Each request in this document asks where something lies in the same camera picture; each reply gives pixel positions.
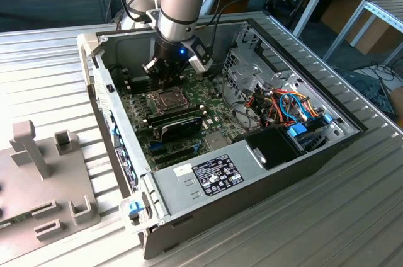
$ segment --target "slotted metal surface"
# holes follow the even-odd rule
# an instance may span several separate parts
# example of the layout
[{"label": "slotted metal surface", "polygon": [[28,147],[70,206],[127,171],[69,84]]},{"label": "slotted metal surface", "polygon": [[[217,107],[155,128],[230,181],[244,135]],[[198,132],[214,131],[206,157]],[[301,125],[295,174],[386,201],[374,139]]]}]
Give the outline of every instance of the slotted metal surface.
[{"label": "slotted metal surface", "polygon": [[[94,116],[87,107],[84,82],[78,76],[81,73],[71,64],[66,64],[69,61],[75,63],[77,48],[74,44],[64,46],[63,33],[60,33],[60,39],[51,41],[38,38],[30,41],[31,32],[10,33],[6,37],[0,35],[0,79],[3,79],[4,73],[15,73],[7,74],[9,78],[0,81],[0,105],[3,110],[7,108],[10,111],[3,114],[9,114],[10,118],[35,116],[42,121],[38,130],[43,137],[48,137],[58,130],[56,128],[67,127],[78,132],[102,213],[98,225],[16,259],[10,266],[401,264],[402,132],[272,17],[263,13],[225,16],[226,20],[244,18],[255,19],[306,66],[369,128],[366,135],[335,155],[317,174],[172,251],[144,261],[137,236],[125,233],[116,212],[120,193]],[[113,27],[92,26],[58,31],[64,30],[71,37],[74,33],[107,29]],[[44,39],[54,35],[51,30],[41,33]],[[35,47],[32,44],[36,41],[38,51],[31,49],[29,54],[26,46]],[[4,43],[14,45],[14,53],[9,54],[3,49]],[[285,65],[272,51],[266,50],[265,55],[277,68],[284,68]],[[59,67],[61,64],[71,67],[71,72],[64,66]],[[52,71],[49,75],[35,74],[33,69]],[[29,73],[36,78],[30,79]]]},{"label": "slotted metal surface", "polygon": [[403,33],[403,0],[370,0],[364,8]]}]

